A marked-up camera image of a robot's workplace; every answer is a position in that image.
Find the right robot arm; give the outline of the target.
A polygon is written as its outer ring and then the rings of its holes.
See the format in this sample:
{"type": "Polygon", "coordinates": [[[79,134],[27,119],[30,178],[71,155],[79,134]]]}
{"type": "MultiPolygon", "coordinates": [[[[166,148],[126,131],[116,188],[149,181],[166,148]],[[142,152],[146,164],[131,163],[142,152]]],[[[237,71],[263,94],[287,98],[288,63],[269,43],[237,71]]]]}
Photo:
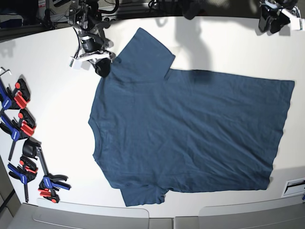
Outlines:
{"type": "Polygon", "coordinates": [[[110,22],[103,21],[102,15],[113,14],[118,7],[118,0],[113,10],[99,10],[97,0],[71,2],[68,23],[78,40],[78,49],[69,59],[71,68],[80,69],[84,62],[89,62],[99,76],[106,77],[109,74],[113,54],[107,50],[111,41],[105,37],[104,29],[109,28],[110,22]]]}

